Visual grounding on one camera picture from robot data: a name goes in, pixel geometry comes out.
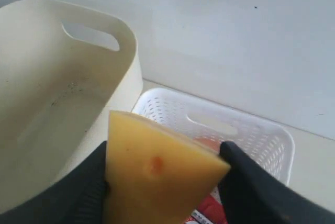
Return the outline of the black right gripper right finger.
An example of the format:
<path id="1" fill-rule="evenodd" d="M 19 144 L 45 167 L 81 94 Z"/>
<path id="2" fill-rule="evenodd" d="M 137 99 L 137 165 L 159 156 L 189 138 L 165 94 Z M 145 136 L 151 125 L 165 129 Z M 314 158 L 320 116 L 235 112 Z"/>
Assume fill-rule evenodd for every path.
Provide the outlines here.
<path id="1" fill-rule="evenodd" d="M 231 169 L 218 185 L 228 223 L 334 223 L 334 213 L 294 192 L 231 141 L 220 157 Z"/>

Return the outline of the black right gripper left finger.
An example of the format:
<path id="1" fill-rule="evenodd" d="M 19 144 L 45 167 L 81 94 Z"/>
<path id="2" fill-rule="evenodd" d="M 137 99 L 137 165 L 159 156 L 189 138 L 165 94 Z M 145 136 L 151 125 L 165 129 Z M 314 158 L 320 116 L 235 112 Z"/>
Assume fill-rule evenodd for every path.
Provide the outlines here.
<path id="1" fill-rule="evenodd" d="M 102 142 L 64 178 L 1 214 L 1 223 L 102 223 L 106 146 Z"/>

